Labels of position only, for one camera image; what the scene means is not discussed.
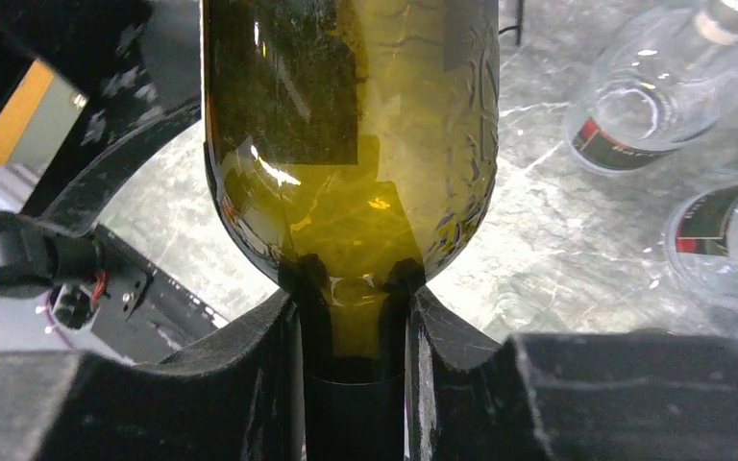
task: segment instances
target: olive green bottle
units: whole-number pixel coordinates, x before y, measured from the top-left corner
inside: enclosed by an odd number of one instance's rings
[[[491,0],[204,0],[210,180],[299,305],[307,373],[404,367],[407,301],[468,244],[496,173]]]

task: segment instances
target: marble surface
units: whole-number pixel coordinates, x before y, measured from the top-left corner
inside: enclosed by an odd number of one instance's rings
[[[690,292],[663,247],[679,204],[738,178],[738,113],[698,145],[620,179],[585,170],[562,139],[562,116],[589,64],[615,29],[654,4],[527,0],[523,45],[500,38],[492,205],[469,247],[430,282],[443,303],[494,339],[514,330],[648,327],[738,337],[738,303]],[[512,2],[501,3],[502,26],[512,11]],[[176,138],[101,221],[232,320],[276,287],[216,217],[201,141],[199,126]]]

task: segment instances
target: clear glass bottle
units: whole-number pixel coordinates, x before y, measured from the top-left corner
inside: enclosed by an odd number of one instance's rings
[[[738,300],[738,183],[684,204],[669,225],[666,248],[673,270],[693,291]]]
[[[600,173],[646,166],[738,107],[738,0],[658,7],[599,54],[568,108],[564,135]]]

